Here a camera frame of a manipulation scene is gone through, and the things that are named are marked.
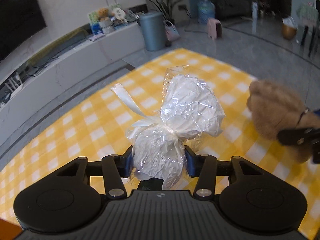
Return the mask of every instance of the gray trash bin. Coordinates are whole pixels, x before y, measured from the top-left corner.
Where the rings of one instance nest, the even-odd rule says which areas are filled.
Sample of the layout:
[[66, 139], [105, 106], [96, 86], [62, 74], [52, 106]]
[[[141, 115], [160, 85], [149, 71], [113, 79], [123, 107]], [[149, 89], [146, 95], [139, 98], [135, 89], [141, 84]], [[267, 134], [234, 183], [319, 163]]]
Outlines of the gray trash bin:
[[147, 50], [155, 51], [165, 48], [167, 37], [163, 20], [161, 12], [149, 12], [140, 16], [141, 30]]

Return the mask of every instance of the teddy bear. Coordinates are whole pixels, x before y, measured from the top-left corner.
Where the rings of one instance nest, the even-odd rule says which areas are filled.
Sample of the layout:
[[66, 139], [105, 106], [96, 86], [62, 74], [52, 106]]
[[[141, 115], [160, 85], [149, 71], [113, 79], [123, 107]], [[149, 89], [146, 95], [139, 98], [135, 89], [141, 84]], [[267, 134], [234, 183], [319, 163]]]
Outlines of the teddy bear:
[[[320, 128], [320, 117], [309, 111], [301, 99], [288, 88], [268, 80], [253, 81], [249, 86], [247, 107], [257, 132], [268, 140], [277, 140], [283, 129]], [[312, 155], [310, 143], [287, 146], [298, 163]]]
[[105, 21], [109, 19], [109, 9], [101, 8], [98, 10], [99, 21]]

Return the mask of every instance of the clear plastic wrap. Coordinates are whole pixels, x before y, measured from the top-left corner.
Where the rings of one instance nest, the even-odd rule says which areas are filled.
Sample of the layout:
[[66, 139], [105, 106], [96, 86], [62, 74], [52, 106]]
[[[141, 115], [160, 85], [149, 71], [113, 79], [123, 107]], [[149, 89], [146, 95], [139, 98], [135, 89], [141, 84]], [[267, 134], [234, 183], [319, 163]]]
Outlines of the clear plastic wrap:
[[184, 141], [198, 139], [202, 133], [217, 137], [221, 133], [224, 111], [213, 91], [203, 81], [187, 75], [187, 66], [167, 70], [163, 101], [155, 116], [146, 116], [121, 84], [111, 89], [132, 111], [143, 116], [127, 131], [133, 142], [133, 166], [140, 180], [163, 179], [170, 189], [181, 177], [185, 162]]

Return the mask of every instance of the yellow checkered rug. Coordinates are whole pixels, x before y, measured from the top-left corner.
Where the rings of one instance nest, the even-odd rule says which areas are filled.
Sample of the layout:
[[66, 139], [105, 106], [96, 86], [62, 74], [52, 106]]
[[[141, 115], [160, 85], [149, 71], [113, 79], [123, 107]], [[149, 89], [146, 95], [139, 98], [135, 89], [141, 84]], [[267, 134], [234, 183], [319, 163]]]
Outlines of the yellow checkered rug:
[[[208, 136], [202, 153], [229, 161], [240, 155], [298, 188], [307, 198], [308, 211], [299, 228], [313, 239], [320, 226], [320, 168], [307, 162], [295, 164], [285, 148], [277, 142], [259, 137], [246, 108], [248, 87], [253, 77], [213, 58], [186, 49], [177, 49], [146, 63], [74, 107], [39, 136], [34, 138], [1, 171], [1, 218], [17, 223], [13, 213], [16, 195], [37, 180], [78, 156], [98, 161], [105, 155], [122, 154], [130, 146], [126, 129], [141, 119], [110, 90], [121, 83], [145, 114], [158, 110], [162, 101], [162, 86], [167, 68], [190, 65], [190, 75], [204, 79], [214, 90], [225, 111], [224, 132], [217, 138]], [[137, 188], [138, 181], [128, 183], [127, 192]], [[196, 179], [184, 175], [180, 189], [193, 191]], [[228, 185], [228, 177], [217, 178], [216, 193]], [[104, 193], [102, 178], [92, 177], [91, 186]]]

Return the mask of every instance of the television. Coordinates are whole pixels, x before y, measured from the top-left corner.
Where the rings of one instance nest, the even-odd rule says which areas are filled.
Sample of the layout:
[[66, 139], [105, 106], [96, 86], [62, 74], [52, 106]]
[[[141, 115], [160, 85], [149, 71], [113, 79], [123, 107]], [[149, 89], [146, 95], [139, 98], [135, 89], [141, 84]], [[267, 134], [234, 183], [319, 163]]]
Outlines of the television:
[[37, 0], [0, 0], [0, 62], [44, 27]]

